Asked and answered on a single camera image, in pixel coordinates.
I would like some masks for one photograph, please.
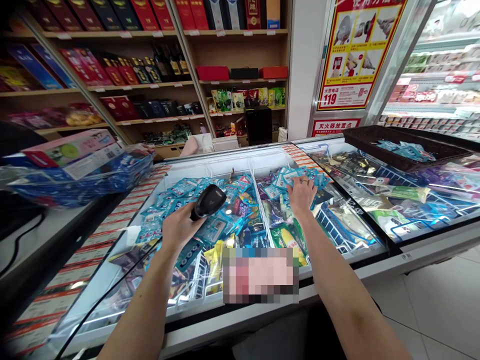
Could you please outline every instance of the fire extinguisher sign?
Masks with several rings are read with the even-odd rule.
[[[407,0],[336,0],[317,110],[364,109]]]

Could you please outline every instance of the red poster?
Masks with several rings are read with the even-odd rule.
[[[407,0],[336,0],[317,111],[364,109]]]
[[[330,134],[340,134],[345,129],[358,127],[359,123],[360,119],[315,120],[311,136],[319,137]]]

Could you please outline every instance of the pink box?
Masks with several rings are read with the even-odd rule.
[[[115,142],[106,129],[92,129],[22,150],[41,168],[57,168]]]

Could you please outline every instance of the forearm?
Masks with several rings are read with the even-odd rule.
[[[179,252],[161,248],[98,359],[157,359],[162,349],[167,302]]]

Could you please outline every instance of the white floor tile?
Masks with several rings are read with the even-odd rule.
[[[454,257],[412,272],[405,284],[419,331],[480,359],[480,263]]]
[[[400,275],[379,284],[369,285],[367,290],[380,306],[383,315],[409,328],[418,330],[419,327],[405,287],[404,277],[404,275]]]
[[[413,360],[429,360],[421,334],[389,318],[386,320],[395,331],[395,334],[400,338],[403,346],[406,347]]]
[[[461,253],[458,257],[480,263],[480,246],[473,247],[470,250]]]
[[[462,354],[451,347],[432,340],[429,337],[421,336],[425,345],[426,353],[430,360],[472,360],[473,358]]]

